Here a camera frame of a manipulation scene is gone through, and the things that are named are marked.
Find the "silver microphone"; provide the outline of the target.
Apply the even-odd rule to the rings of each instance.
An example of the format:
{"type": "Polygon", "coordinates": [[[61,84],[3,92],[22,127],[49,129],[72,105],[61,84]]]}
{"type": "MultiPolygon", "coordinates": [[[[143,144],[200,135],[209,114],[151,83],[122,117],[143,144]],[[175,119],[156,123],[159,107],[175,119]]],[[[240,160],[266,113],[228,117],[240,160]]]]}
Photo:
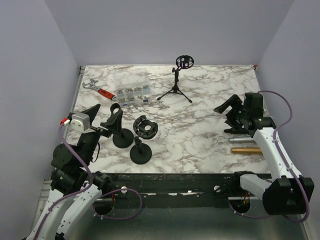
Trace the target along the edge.
{"type": "Polygon", "coordinates": [[[236,136],[228,139],[230,143],[254,143],[255,140],[250,136],[236,136]]]}

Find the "gold microphone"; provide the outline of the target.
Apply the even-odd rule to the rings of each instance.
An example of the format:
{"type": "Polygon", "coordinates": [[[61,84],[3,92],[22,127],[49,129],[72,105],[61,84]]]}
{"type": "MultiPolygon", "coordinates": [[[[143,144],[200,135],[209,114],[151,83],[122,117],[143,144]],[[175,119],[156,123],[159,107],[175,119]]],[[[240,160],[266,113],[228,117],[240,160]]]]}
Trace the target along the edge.
{"type": "Polygon", "coordinates": [[[231,152],[234,154],[262,154],[262,150],[259,147],[233,147],[231,152]]]}

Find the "black tripod microphone stand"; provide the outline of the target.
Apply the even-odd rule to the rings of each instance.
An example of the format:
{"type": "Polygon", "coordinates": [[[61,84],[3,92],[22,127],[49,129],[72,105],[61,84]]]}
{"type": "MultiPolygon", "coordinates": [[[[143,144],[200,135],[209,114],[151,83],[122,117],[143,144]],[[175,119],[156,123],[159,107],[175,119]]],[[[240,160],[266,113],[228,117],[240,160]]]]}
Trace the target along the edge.
{"type": "Polygon", "coordinates": [[[184,96],[189,103],[192,103],[193,101],[189,99],[179,88],[178,82],[179,82],[179,72],[181,70],[187,70],[193,67],[195,61],[190,55],[181,55],[178,56],[175,60],[176,67],[172,68],[172,73],[174,73],[174,85],[171,88],[171,90],[164,93],[162,96],[158,97],[157,100],[161,100],[164,96],[169,94],[174,95],[181,95],[184,96]]]}

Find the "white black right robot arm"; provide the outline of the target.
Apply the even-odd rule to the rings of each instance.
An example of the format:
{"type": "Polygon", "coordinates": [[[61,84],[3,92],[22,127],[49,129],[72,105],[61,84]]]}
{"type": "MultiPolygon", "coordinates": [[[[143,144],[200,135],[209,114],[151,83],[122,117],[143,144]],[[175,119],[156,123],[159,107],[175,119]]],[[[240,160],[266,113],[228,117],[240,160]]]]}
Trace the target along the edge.
{"type": "Polygon", "coordinates": [[[244,130],[257,143],[267,162],[271,179],[258,177],[249,171],[235,172],[230,191],[241,196],[245,192],[262,201],[270,216],[303,215],[304,222],[310,215],[310,199],[315,184],[310,177],[303,177],[287,154],[279,137],[280,125],[264,115],[263,92],[247,92],[241,100],[232,95],[214,111],[222,114],[229,110],[225,123],[233,130],[244,130]]]}

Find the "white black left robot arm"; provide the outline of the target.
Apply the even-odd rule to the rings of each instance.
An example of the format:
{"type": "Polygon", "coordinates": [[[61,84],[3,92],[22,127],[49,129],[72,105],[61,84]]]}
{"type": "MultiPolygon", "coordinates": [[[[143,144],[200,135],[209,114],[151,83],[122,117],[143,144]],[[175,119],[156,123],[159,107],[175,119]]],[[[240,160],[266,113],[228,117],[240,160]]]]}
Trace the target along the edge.
{"type": "Polygon", "coordinates": [[[110,194],[110,180],[99,171],[92,173],[89,164],[100,137],[109,138],[121,132],[123,111],[118,103],[112,104],[111,116],[100,127],[94,127],[92,123],[100,107],[96,104],[82,112],[71,112],[61,121],[60,129],[78,131],[80,137],[76,145],[70,145],[60,135],[62,143],[54,149],[51,162],[55,170],[49,196],[28,240],[68,239],[94,201],[110,194]]]}

